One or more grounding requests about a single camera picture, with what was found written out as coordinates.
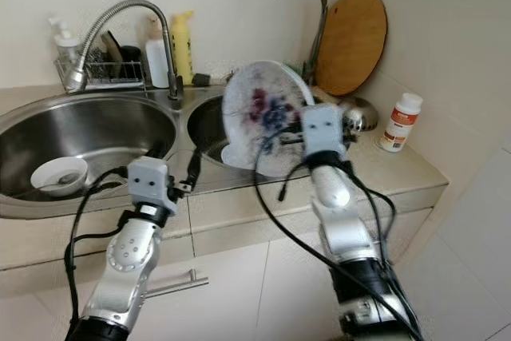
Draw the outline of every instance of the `white bowl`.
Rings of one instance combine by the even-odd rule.
[[[63,197],[75,193],[87,178],[89,166],[87,161],[77,157],[59,157],[46,162],[37,168],[30,177],[30,183],[34,188],[40,188],[41,192],[54,197]],[[75,181],[64,185],[55,185],[58,180],[70,173],[80,175]]]

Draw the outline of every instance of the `spoon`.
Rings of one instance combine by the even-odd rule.
[[[24,192],[21,192],[21,193],[19,193],[17,195],[13,195],[13,196],[10,196],[10,197],[16,199],[16,198],[19,198],[21,196],[28,195],[29,193],[40,191],[40,190],[42,190],[44,188],[48,188],[48,187],[62,187],[64,185],[68,185],[68,184],[71,184],[71,183],[75,182],[76,180],[78,180],[79,177],[80,177],[80,173],[76,173],[76,172],[68,173],[68,174],[62,176],[60,179],[58,179],[56,183],[52,183],[52,184],[48,184],[48,185],[43,185],[42,187],[39,187],[39,188],[32,188],[32,189],[29,189],[28,191],[24,191]]]

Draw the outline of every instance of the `yellow bottle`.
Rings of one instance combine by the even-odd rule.
[[[183,84],[185,85],[191,85],[193,78],[190,29],[186,24],[186,20],[191,16],[193,16],[193,11],[175,15],[170,27],[176,72],[183,78]]]

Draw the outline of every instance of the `wooden cutting board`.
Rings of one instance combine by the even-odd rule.
[[[328,11],[315,80],[334,96],[354,92],[373,72],[385,45],[382,0],[338,0]]]

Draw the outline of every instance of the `dish rack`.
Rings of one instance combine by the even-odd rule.
[[[53,62],[57,67],[58,76],[64,85],[65,73],[70,62],[57,59]],[[87,90],[93,89],[120,89],[145,88],[144,67],[141,61],[124,62],[86,62]]]

